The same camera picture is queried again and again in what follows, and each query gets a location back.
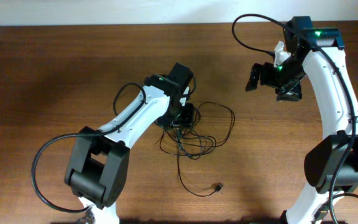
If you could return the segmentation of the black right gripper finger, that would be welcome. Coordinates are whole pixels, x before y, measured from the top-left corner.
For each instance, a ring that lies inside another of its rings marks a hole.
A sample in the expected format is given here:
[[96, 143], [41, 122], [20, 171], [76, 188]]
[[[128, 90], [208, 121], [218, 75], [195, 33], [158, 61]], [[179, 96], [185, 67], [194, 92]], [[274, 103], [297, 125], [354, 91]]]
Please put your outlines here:
[[253, 66], [251, 67], [250, 70], [250, 77], [249, 77], [249, 81], [247, 82], [246, 85], [246, 91], [254, 91], [257, 89], [257, 85], [260, 79], [260, 73], [262, 71], [263, 65], [255, 63], [253, 64]]
[[275, 90], [277, 101], [300, 101], [302, 99], [301, 83], [297, 82]]

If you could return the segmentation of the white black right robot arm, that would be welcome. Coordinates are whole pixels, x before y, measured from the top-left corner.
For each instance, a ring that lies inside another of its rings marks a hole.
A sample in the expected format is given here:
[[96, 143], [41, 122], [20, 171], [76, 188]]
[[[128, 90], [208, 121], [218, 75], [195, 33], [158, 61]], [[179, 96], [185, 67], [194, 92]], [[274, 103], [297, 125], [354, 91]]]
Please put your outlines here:
[[304, 160], [306, 184], [280, 223], [321, 223], [335, 203], [358, 188], [358, 101], [346, 68], [344, 41], [337, 28], [316, 28], [308, 16], [282, 24], [284, 39], [273, 62], [251, 68], [247, 91], [272, 87], [279, 101], [301, 99], [309, 78], [319, 108], [323, 139]]

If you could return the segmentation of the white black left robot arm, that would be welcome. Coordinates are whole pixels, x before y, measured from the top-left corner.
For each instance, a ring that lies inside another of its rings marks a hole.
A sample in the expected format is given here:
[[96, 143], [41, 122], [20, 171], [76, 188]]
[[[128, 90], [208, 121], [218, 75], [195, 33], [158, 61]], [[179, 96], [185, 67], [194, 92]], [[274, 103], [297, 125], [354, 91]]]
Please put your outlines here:
[[186, 99], [193, 77], [176, 63], [168, 75], [147, 77], [139, 95], [113, 120], [80, 131], [64, 177], [85, 208], [77, 223], [119, 223], [116, 200], [126, 183], [130, 149], [152, 123], [165, 129], [190, 123]]

